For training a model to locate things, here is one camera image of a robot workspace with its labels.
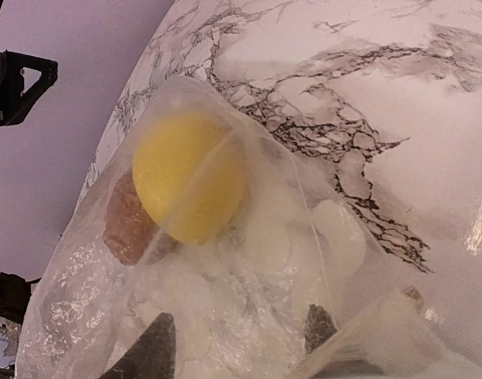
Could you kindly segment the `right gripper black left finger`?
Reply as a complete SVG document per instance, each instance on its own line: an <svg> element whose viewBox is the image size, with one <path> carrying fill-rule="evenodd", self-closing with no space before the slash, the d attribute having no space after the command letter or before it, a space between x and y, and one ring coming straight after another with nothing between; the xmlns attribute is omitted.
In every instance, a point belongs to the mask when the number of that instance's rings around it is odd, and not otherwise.
<svg viewBox="0 0 482 379"><path fill-rule="evenodd" d="M175 319L160 313L102 379L173 379L175 354Z"/></svg>

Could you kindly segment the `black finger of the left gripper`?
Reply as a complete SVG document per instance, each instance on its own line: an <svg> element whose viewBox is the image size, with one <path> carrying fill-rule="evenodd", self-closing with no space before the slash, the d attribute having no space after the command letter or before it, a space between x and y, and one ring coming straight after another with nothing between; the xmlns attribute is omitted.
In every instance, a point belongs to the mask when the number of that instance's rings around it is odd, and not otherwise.
<svg viewBox="0 0 482 379"><path fill-rule="evenodd" d="M0 272L0 317L12 322L23 322L32 286L40 279L26 281L24 278Z"/></svg>
<svg viewBox="0 0 482 379"><path fill-rule="evenodd" d="M24 87L25 69L40 73L30 88ZM0 52L0 127L22 123L57 79L56 61L12 51Z"/></svg>

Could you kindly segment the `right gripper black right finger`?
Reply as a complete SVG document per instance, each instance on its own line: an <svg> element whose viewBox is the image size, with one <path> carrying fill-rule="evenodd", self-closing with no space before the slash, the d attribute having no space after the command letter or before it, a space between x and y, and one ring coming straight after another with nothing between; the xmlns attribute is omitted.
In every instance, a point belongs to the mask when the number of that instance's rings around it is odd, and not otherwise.
<svg viewBox="0 0 482 379"><path fill-rule="evenodd" d="M304 333L306 355L314 352L336 332L337 328L325 309L315 304L309 305ZM314 378L376 377L382 375L383 370L380 367L370 364L365 359L349 359L329 363L315 374Z"/></svg>

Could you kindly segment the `polka dot zip top bag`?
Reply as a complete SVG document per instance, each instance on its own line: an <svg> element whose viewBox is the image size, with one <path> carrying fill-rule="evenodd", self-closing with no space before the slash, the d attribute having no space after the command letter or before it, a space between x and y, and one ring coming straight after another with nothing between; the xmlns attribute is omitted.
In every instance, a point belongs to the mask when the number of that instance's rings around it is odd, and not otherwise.
<svg viewBox="0 0 482 379"><path fill-rule="evenodd" d="M103 241L115 183L132 171L151 125L174 113L210 115L246 157L247 191L209 241L163 227L134 266ZM337 332L306 355L309 305ZM19 378L102 378L160 313L175 319L174 378L314 378L331 362L365 359L382 376L482 378L424 317L427 299L323 172L291 153L210 85L174 77L87 191L28 305Z"/></svg>

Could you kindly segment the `yellow fake fruit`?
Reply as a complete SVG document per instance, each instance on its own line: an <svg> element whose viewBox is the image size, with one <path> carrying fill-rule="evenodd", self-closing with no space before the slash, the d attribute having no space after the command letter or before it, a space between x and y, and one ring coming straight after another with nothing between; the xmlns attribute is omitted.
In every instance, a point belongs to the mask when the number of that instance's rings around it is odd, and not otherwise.
<svg viewBox="0 0 482 379"><path fill-rule="evenodd" d="M201 245L225 228L247 191L239 138L199 112L154 122L135 149L132 172L143 209L187 244Z"/></svg>

